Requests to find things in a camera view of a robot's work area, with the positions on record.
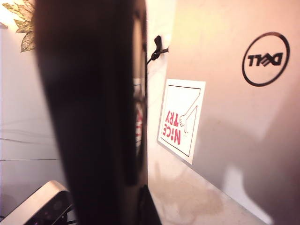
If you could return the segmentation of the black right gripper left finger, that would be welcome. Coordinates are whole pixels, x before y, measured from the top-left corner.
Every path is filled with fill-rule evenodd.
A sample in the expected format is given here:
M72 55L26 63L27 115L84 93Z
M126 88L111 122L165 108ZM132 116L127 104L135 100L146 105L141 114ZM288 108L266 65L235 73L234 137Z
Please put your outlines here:
M79 187L78 219L81 225L122 225L128 187Z

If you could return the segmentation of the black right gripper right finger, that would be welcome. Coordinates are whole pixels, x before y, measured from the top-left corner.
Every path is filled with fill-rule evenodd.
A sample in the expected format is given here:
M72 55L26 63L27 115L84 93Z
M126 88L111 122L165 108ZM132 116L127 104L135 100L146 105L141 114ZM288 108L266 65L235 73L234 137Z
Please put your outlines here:
M153 202L147 185L140 189L138 202L138 224L139 225L162 225L158 211Z

